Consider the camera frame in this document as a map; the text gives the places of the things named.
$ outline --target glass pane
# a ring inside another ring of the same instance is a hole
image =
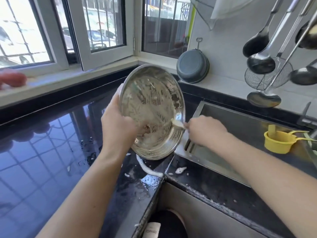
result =
[[[29,0],[0,0],[0,68],[52,61]]]
[[[121,0],[82,0],[91,51],[124,45]]]
[[[185,52],[189,7],[190,0],[145,0],[142,51],[173,58]]]
[[[72,42],[72,38],[70,36],[69,27],[68,27],[68,23],[67,23],[62,0],[54,0],[54,2],[55,2],[56,10],[58,13],[58,19],[59,19],[60,24],[61,24],[67,52],[74,53],[73,42]]]

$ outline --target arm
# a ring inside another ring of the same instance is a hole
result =
[[[228,133],[220,121],[200,116],[186,124],[189,138],[223,157],[297,238],[317,234],[317,180]]]
[[[36,238],[99,236],[121,164],[137,132],[134,121],[119,112],[119,91],[120,87],[101,117],[101,153]]]

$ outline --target hand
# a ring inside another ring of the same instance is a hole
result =
[[[189,131],[191,141],[208,148],[210,144],[217,142],[222,134],[228,133],[219,120],[204,115],[190,119],[184,126]]]
[[[101,152],[112,154],[119,152],[120,156],[125,157],[137,136],[137,127],[131,117],[124,117],[120,113],[119,93],[122,86],[123,84],[119,86],[101,117],[103,138]]]

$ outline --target left hand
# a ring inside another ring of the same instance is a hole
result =
[[[101,117],[103,145],[102,152],[119,152],[125,157],[137,136],[136,123],[131,117],[122,116],[119,110],[119,86]]]

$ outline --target label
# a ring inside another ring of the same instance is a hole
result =
[[[158,238],[161,223],[150,222],[147,224],[142,238]]]

